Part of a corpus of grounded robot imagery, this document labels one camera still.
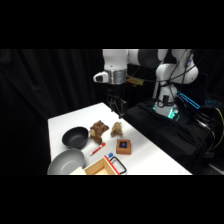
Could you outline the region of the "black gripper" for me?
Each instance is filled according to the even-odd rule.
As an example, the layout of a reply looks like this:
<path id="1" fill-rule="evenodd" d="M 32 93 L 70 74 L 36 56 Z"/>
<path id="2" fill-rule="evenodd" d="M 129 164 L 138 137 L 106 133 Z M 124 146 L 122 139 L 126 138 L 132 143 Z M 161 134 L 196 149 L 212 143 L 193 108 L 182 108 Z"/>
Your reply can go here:
<path id="1" fill-rule="evenodd" d="M 128 102 L 124 99 L 125 84 L 107 85 L 107 100 L 111 108 L 111 112 L 118 111 L 119 118 L 122 118 L 127 112 Z"/>

